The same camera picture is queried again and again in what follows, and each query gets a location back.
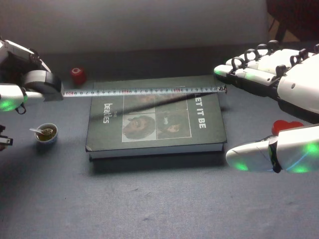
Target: measuring tape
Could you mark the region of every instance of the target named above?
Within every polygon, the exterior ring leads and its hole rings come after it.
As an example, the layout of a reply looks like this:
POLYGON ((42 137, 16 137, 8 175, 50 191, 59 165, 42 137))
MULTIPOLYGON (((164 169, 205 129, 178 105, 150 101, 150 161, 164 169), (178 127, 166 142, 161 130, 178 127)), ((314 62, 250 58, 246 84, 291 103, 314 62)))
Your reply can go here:
POLYGON ((173 87, 173 88, 133 88, 105 90, 66 90, 64 97, 140 96, 167 94, 212 94, 227 93, 226 85, 218 87, 173 87))

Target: book cover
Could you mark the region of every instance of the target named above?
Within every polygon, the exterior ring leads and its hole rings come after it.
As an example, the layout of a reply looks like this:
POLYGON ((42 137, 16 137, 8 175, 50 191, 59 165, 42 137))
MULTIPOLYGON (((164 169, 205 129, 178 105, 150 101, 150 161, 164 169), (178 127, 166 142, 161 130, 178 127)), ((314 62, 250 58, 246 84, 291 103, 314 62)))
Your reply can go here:
MULTIPOLYGON (((193 76, 99 82, 95 88, 205 87, 214 86, 214 81, 213 76, 193 76)), ((174 153, 180 151, 177 146, 188 146, 189 151, 191 145, 224 142, 226 134, 217 94, 92 98, 86 150, 93 158, 128 156, 130 152, 123 153, 126 149, 141 149, 131 151, 133 155, 150 154, 147 148, 153 150, 151 154, 162 154, 168 153, 168 147, 169 153, 174 153), (167 104, 176 98, 178 102, 167 104)))

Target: small bowl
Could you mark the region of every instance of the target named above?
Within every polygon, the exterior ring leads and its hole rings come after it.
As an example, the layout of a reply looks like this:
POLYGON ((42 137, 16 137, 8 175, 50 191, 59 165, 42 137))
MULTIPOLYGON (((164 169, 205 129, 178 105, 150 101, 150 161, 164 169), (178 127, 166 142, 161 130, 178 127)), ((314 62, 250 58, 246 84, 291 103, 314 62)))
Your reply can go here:
POLYGON ((39 142, 39 143, 42 143, 42 144, 51 144, 51 143, 54 143, 57 138, 58 138, 58 127, 53 124, 53 123, 44 123, 42 125, 40 125, 37 129, 46 129, 46 128, 51 128, 53 129, 53 133, 52 134, 55 134, 52 138, 50 139, 43 139, 41 140, 41 137, 39 138, 39 135, 40 133, 34 133, 34 136, 35 136, 35 139, 39 142))

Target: gray fabric surface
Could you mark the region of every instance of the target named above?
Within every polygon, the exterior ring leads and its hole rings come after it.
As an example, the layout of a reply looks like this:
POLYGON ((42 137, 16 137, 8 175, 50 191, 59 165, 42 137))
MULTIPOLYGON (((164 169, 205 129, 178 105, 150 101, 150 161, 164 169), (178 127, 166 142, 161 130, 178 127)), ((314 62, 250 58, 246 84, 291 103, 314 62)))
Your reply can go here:
MULTIPOLYGON (((229 86, 220 95, 228 144, 295 120, 277 103, 229 86)), ((317 239, 318 173, 239 172, 224 154, 89 163, 90 99, 65 99, 0 115, 14 146, 0 152, 1 239, 317 239), (28 129, 52 122, 41 149, 28 129)))

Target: cup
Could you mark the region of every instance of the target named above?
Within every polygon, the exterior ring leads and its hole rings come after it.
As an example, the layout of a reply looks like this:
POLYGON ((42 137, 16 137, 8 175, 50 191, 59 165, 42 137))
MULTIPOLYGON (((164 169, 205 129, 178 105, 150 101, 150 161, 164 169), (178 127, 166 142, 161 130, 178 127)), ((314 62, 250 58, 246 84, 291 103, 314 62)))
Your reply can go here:
POLYGON ((52 132, 53 135, 52 134, 51 135, 41 135, 40 133, 35 132, 34 133, 35 139, 41 144, 54 143, 58 137, 57 126, 53 123, 44 123, 44 124, 40 125, 37 129, 46 129, 46 128, 53 129, 53 132, 52 132))

